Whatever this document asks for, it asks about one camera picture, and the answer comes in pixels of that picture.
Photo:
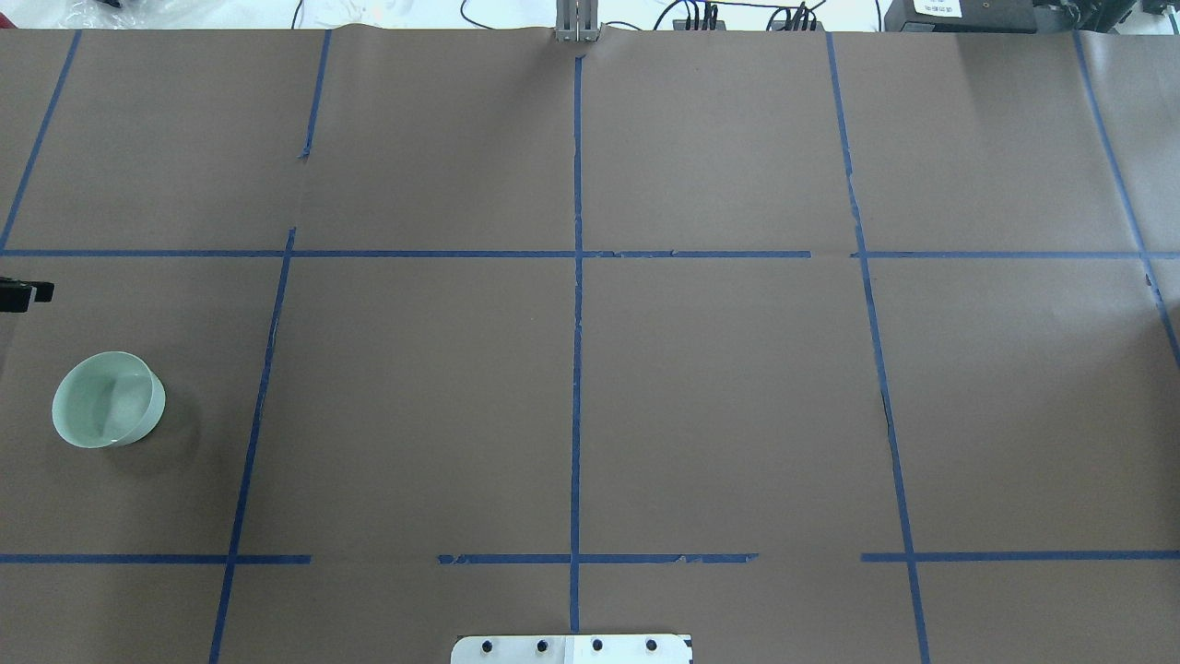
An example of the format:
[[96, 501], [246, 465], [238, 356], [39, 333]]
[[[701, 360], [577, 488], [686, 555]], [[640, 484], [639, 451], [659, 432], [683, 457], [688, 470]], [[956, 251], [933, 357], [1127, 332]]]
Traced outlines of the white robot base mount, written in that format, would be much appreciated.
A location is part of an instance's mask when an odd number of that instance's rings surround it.
[[691, 663], [689, 635], [471, 635], [451, 663]]

